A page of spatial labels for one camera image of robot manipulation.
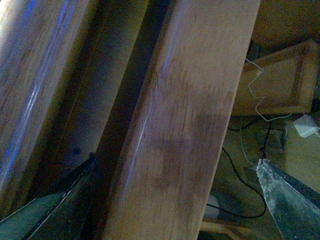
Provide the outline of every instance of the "white cable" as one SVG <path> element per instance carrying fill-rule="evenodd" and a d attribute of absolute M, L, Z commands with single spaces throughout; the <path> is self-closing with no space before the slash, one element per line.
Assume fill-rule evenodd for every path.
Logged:
<path fill-rule="evenodd" d="M 263 70 L 260 66 L 258 66 L 256 63 L 254 63 L 253 61 L 250 61 L 250 60 L 248 60 L 247 58 L 246 58 L 245 60 L 246 60 L 248 63 L 251 63 L 251 64 L 255 65 L 255 66 L 260 70 L 260 71 L 257 73 L 257 75 L 254 77 L 254 79 L 253 79 L 251 82 L 249 82 L 249 84 L 248 84 L 248 88 L 249 88 L 249 90 L 250 90 L 250 93 L 251 93 L 252 97 L 253 97 L 254 99 L 260 99 L 260 101 L 258 102 L 258 104 L 257 104 L 256 107 L 255 107 L 255 112 L 256 112 L 260 117 L 262 117 L 263 120 L 265 120 L 266 122 L 271 122 L 271 121 L 276 120 L 276 119 L 285 119 L 285 118 L 291 116 L 292 113 L 290 113 L 290 114 L 288 114 L 288 115 L 286 115 L 286 116 L 278 116 L 278 117 L 274 117 L 274 118 L 272 118 L 272 119 L 266 119 L 266 118 L 259 112 L 258 107 L 259 107 L 260 103 L 261 103 L 264 99 L 267 98 L 267 96 L 255 96 L 254 92 L 253 92 L 252 89 L 251 89 L 251 84 L 253 84 L 253 83 L 261 76 L 261 74 L 264 72 L 264 70 Z"/>
<path fill-rule="evenodd" d="M 247 152 L 246 152 L 246 148 L 245 148 L 245 144 L 244 141 L 242 139 L 242 128 L 244 126 L 244 118 L 241 118 L 241 127 L 240 127 L 240 142 L 241 142 L 241 148 L 242 148 L 242 152 L 244 155 L 245 160 L 252 166 L 252 167 L 256 167 L 255 164 L 249 159 Z"/>

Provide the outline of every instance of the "wooden board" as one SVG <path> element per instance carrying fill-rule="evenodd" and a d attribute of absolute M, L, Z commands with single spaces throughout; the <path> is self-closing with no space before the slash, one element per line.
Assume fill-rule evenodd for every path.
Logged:
<path fill-rule="evenodd" d="M 84 47 L 77 62 L 41 156 L 43 164 L 33 182 L 37 194 L 59 181 L 62 172 L 82 164 L 90 152 L 96 152 L 147 5 L 148 0 L 99 4 L 102 13 L 94 19 L 97 30 L 88 36 L 89 46 Z"/>
<path fill-rule="evenodd" d="M 55 116 L 53 96 L 65 91 L 93 2 L 0 1 L 0 218 L 13 210 L 40 132 Z"/>
<path fill-rule="evenodd" d="M 228 235 L 233 240 L 246 239 L 241 236 L 245 234 L 250 234 L 252 232 L 252 230 L 249 228 L 208 222 L 208 221 L 201 222 L 200 231 L 205 231 L 205 232 L 214 233 L 214 234 L 217 233 L 217 234 Z"/>
<path fill-rule="evenodd" d="M 108 209 L 109 189 L 124 145 L 142 85 L 167 13 L 169 0 L 150 0 L 135 41 L 121 85 L 100 139 L 96 156 L 100 160 L 100 185 L 92 208 L 95 240 L 103 233 Z"/>
<path fill-rule="evenodd" d="M 197 238 L 259 2 L 170 6 L 121 152 L 102 239 Z"/>
<path fill-rule="evenodd" d="M 308 113 L 311 110 L 319 69 L 319 46 L 312 40 L 277 51 L 255 61 L 263 74 L 251 85 L 256 97 L 266 97 L 262 114 Z M 243 68 L 233 116 L 257 115 L 260 98 L 253 98 L 248 84 L 260 70 L 251 63 Z"/>

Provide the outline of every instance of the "white power adapter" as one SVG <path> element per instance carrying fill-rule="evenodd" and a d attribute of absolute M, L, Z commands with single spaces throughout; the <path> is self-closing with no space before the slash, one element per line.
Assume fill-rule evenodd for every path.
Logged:
<path fill-rule="evenodd" d="M 318 123 L 308 114 L 304 114 L 299 119 L 293 122 L 297 132 L 303 138 L 307 138 L 312 134 L 318 135 L 320 127 Z"/>

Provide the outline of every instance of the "power cord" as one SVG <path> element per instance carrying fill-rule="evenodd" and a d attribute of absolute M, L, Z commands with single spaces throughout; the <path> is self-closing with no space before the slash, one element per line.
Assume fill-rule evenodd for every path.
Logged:
<path fill-rule="evenodd" d="M 260 151 L 262 153 L 262 159 L 266 159 L 267 156 L 266 156 L 266 146 L 267 146 L 267 141 L 268 141 L 268 138 L 269 138 L 269 134 L 270 134 L 270 130 L 272 128 L 272 122 L 270 121 L 269 122 L 269 128 L 268 128 L 268 131 L 266 132 L 266 135 L 265 135 L 265 138 L 264 138 L 264 141 L 263 141 L 263 145 L 262 147 L 260 148 Z"/>
<path fill-rule="evenodd" d="M 254 124 L 255 122 L 261 120 L 261 118 L 256 118 L 255 120 L 249 122 L 247 125 L 243 126 L 243 127 L 240 127 L 240 128 L 231 128 L 231 127 L 228 127 L 228 130 L 230 131 L 234 131 L 234 132 L 240 132 L 240 130 L 245 130 L 247 129 L 248 127 L 250 127 L 252 124 Z"/>
<path fill-rule="evenodd" d="M 240 215 L 240 214 L 237 214 L 237 213 L 234 213 L 234 212 L 225 210 L 225 209 L 223 209 L 223 208 L 221 208 L 221 207 L 219 207 L 219 206 L 215 206 L 215 205 L 212 205 L 212 204 L 209 204 L 209 203 L 207 203 L 206 205 L 209 206 L 209 207 L 215 208 L 215 209 L 219 209 L 219 210 L 221 210 L 221 211 L 223 211 L 223 212 L 225 212 L 225 213 L 227 213 L 227 214 L 233 215 L 233 216 L 238 217 L 238 218 L 241 218 L 241 219 L 257 219 L 257 218 L 262 217 L 262 216 L 266 213 L 266 211 L 267 211 L 267 203 L 266 203 L 266 200 L 265 200 L 264 196 L 263 196 L 258 190 L 256 190 L 254 187 L 250 186 L 249 184 L 247 184 L 245 181 L 242 180 L 242 178 L 240 177 L 240 175 L 239 175 L 239 173 L 238 173 L 238 171 L 237 171 L 237 169 L 236 169 L 236 167 L 235 167 L 235 165 L 234 165 L 234 163 L 233 163 L 233 161 L 232 161 L 229 153 L 228 153 L 224 148 L 222 148 L 222 150 L 224 151 L 224 153 L 225 153 L 225 154 L 227 155 L 227 157 L 229 158 L 230 163 L 231 163 L 232 168 L 233 168 L 233 171 L 234 171 L 235 175 L 238 177 L 238 179 L 240 180 L 240 182 L 242 182 L 244 185 L 246 185 L 246 186 L 247 186 L 248 188 L 250 188 L 251 190 L 255 191 L 255 192 L 260 196 L 260 198 L 261 198 L 262 201 L 263 201 L 264 209 L 263 209 L 263 212 L 260 213 L 259 215 L 245 216 L 245 215 Z"/>
<path fill-rule="evenodd" d="M 258 107 L 259 107 L 259 105 L 262 103 L 262 101 L 267 98 L 267 96 L 256 96 L 256 95 L 254 94 L 252 88 L 251 88 L 251 84 L 253 84 L 253 83 L 261 76 L 261 74 L 264 73 L 264 70 L 263 70 L 258 64 L 256 64 L 255 62 L 250 61 L 250 60 L 248 60 L 247 58 L 246 58 L 245 60 L 246 60 L 248 63 L 256 66 L 256 67 L 259 69 L 259 72 L 256 74 L 256 76 L 254 77 L 254 79 L 253 79 L 251 82 L 249 82 L 249 84 L 248 84 L 248 88 L 249 88 L 249 90 L 250 90 L 250 93 L 251 93 L 252 97 L 253 97 L 254 99 L 260 99 L 260 101 L 258 102 L 258 104 L 255 106 L 255 112 L 256 112 L 257 114 L 259 114 L 259 116 L 262 117 L 263 120 L 265 120 L 266 122 L 270 122 L 270 121 L 273 121 L 273 120 L 276 120 L 276 119 L 285 119 L 285 118 L 291 116 L 292 113 L 290 113 L 290 114 L 288 114 L 288 115 L 286 115 L 286 116 L 278 116 L 278 117 L 274 117 L 274 118 L 272 118 L 272 119 L 266 119 L 266 118 L 259 112 Z"/>
<path fill-rule="evenodd" d="M 239 131 L 239 137 L 240 137 L 240 143 L 241 143 L 241 149 L 242 149 L 242 152 L 243 152 L 243 156 L 245 158 L 245 160 L 252 166 L 256 166 L 256 163 L 254 160 L 250 159 L 247 155 L 247 150 L 246 150 L 246 146 L 245 146 L 245 142 L 243 140 L 243 136 L 242 136 L 242 132 L 244 131 L 243 129 L 243 125 L 244 125 L 244 118 L 241 117 L 241 127 L 240 127 L 240 131 Z"/>

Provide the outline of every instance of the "floor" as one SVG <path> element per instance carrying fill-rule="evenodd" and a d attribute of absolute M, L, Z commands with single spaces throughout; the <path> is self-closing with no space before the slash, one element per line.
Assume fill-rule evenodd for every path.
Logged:
<path fill-rule="evenodd" d="M 320 192 L 320 138 L 315 134 L 308 138 L 299 136 L 293 126 L 293 121 L 300 116 L 299 114 L 292 115 L 288 118 L 272 122 L 272 134 L 269 135 L 269 140 L 266 145 L 266 157 L 290 175 L 317 192 Z M 313 113 L 312 116 L 316 120 L 320 119 L 320 113 Z M 241 117 L 232 117 L 229 122 L 229 127 L 237 129 L 241 126 L 242 121 L 243 126 L 245 126 L 256 118 L 255 116 L 244 117 L 242 120 Z M 260 192 L 262 192 L 262 190 L 256 177 L 256 172 L 250 169 L 251 164 L 249 162 L 257 162 L 262 158 L 262 153 L 260 152 L 262 146 L 261 141 L 263 142 L 264 140 L 268 126 L 269 123 L 258 120 L 243 130 L 241 134 L 239 131 L 228 130 L 223 144 L 224 149 L 229 153 L 241 178 Z M 279 136 L 278 133 L 281 129 L 284 130 L 282 131 L 283 134 L 286 134 L 284 148 L 277 142 L 276 138 L 276 136 Z M 241 135 L 249 162 L 244 156 Z M 240 209 L 240 213 L 245 216 L 258 215 L 263 211 L 261 198 L 239 181 L 233 171 L 229 158 L 224 152 L 221 152 L 211 194 L 216 195 L 216 192 L 237 199 L 240 202 L 240 208 L 242 208 Z M 231 217 L 230 215 L 229 217 L 229 220 L 236 222 L 237 225 L 253 230 L 252 235 L 246 236 L 248 239 L 282 239 L 268 210 L 262 217 L 256 219 L 240 219 L 238 217 Z"/>

